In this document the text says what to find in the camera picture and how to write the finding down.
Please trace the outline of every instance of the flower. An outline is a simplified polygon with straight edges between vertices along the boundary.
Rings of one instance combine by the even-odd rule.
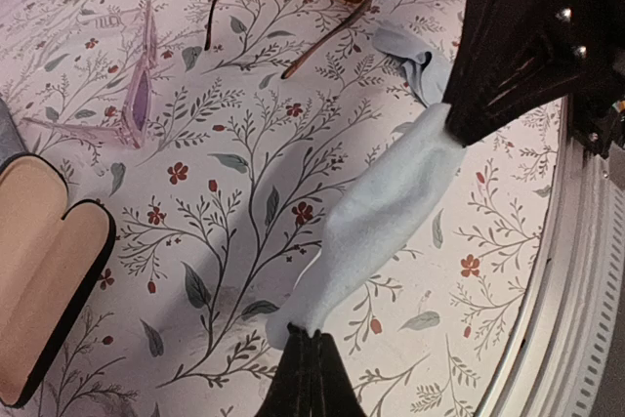
[[[304,201],[300,202],[297,207],[293,207],[291,212],[296,216],[295,223],[297,225],[303,225],[313,219],[313,207]]]
[[[85,48],[94,49],[99,42],[100,41],[98,41],[96,38],[91,38],[89,41],[85,43]]]
[[[152,210],[147,212],[147,221],[153,225],[160,225],[161,222],[165,220],[167,214],[164,214],[160,211],[160,207],[152,205]]]
[[[113,117],[117,112],[117,108],[115,106],[109,106],[104,109],[104,116]]]
[[[286,115],[287,116],[297,117],[297,116],[299,116],[303,112],[304,112],[304,110],[302,109],[302,104],[301,103],[295,103],[293,105],[289,104],[286,107]]]
[[[104,271],[104,275],[100,274],[98,282],[100,283],[100,288],[102,288],[103,290],[106,290],[107,287],[115,283],[115,279],[111,277],[111,272],[109,268],[106,268],[106,271]]]
[[[377,317],[371,319],[370,326],[374,334],[380,334],[382,332],[382,323]]]
[[[176,163],[173,167],[167,168],[167,173],[171,175],[169,182],[172,185],[176,185],[178,181],[184,181],[187,178],[188,166],[183,164],[182,161]]]
[[[463,259],[462,261],[460,261],[460,264],[463,267],[462,271],[460,272],[463,277],[468,277],[471,274],[473,274],[475,277],[479,276],[479,259],[474,258],[473,254],[467,256],[467,259]]]

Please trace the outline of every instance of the cloth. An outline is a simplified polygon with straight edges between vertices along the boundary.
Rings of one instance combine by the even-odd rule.
[[[373,47],[404,60],[401,68],[414,96],[425,107],[440,103],[451,74],[451,63],[418,36],[388,21],[373,35]]]
[[[289,323],[310,335],[322,329],[330,312],[430,216],[466,153],[444,130],[449,110],[449,104],[426,109],[330,210],[321,251],[268,320],[272,347],[284,347]]]
[[[16,153],[25,153],[26,148],[21,141],[11,113],[7,105],[0,100],[0,167]]]

